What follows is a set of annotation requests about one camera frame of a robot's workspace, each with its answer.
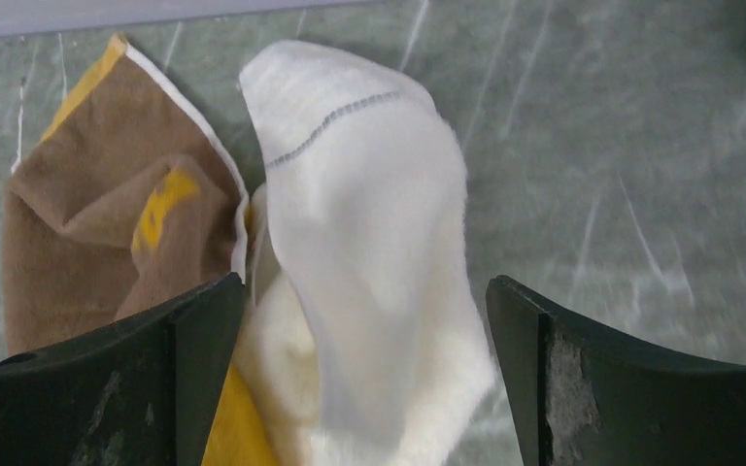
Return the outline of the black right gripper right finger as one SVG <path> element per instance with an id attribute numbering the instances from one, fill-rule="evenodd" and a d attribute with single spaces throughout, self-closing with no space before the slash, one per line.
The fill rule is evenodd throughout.
<path id="1" fill-rule="evenodd" d="M 526 465 L 746 465 L 746 365 L 661 347 L 509 277 L 487 315 Z"/>

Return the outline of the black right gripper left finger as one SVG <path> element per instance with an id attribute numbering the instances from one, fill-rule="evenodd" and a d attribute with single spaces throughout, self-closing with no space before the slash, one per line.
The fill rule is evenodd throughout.
<path id="1" fill-rule="evenodd" d="M 198 465 L 244 310 L 236 274 L 0 362 L 0 465 Z"/>

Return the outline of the yellow brown bear towel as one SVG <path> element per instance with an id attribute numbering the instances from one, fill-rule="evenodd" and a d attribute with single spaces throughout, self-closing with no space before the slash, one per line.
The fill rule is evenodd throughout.
<path id="1" fill-rule="evenodd" d="M 249 196 L 209 122 L 116 34 L 4 197 L 9 356 L 134 316 L 228 274 L 244 285 Z M 198 465 L 278 458 L 231 353 Z"/>

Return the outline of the white terry towel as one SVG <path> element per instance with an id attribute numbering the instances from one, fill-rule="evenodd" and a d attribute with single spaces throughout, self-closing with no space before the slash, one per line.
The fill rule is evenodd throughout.
<path id="1" fill-rule="evenodd" d="M 265 183 L 234 355 L 284 465 L 441 465 L 495 374 L 467 278 L 466 168 L 428 91 L 344 50 L 240 85 Z"/>

